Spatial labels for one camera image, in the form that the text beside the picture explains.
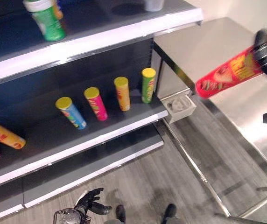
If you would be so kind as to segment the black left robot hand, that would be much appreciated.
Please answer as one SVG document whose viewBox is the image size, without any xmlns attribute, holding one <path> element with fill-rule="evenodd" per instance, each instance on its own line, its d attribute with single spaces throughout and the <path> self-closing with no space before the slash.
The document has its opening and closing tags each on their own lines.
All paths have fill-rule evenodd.
<svg viewBox="0 0 267 224">
<path fill-rule="evenodd" d="M 98 203 L 98 200 L 100 199 L 99 194 L 103 190 L 104 188 L 97 188 L 84 193 L 78 199 L 74 209 L 80 211 L 83 215 L 87 215 L 88 211 L 97 215 L 108 215 L 111 212 L 112 207 Z"/>
</svg>

